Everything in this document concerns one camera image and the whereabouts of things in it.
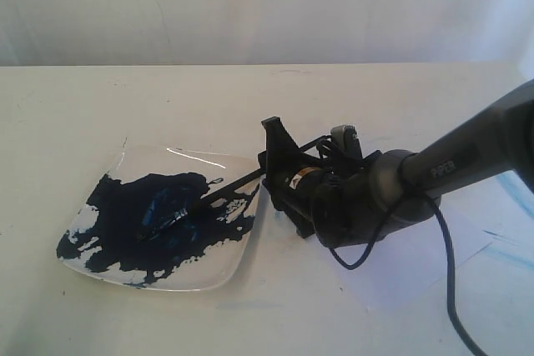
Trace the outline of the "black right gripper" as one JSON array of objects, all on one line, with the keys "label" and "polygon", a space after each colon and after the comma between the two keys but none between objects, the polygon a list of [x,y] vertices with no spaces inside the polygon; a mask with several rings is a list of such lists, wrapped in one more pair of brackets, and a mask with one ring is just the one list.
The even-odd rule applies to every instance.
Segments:
[{"label": "black right gripper", "polygon": [[294,224],[296,234],[320,243],[368,243],[375,231],[375,205],[368,174],[357,162],[297,153],[281,118],[261,121],[268,170],[264,178],[275,210]]}]

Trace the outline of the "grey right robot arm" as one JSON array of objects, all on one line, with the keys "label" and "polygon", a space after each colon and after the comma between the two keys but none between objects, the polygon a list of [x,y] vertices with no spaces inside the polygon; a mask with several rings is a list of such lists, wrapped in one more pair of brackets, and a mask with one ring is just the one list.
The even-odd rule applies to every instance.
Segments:
[{"label": "grey right robot arm", "polygon": [[380,240],[431,217],[431,202],[506,171],[533,184],[533,84],[523,83],[424,150],[364,155],[355,128],[341,125],[298,147],[277,117],[262,123],[259,162],[273,205],[302,238],[327,248]]}]

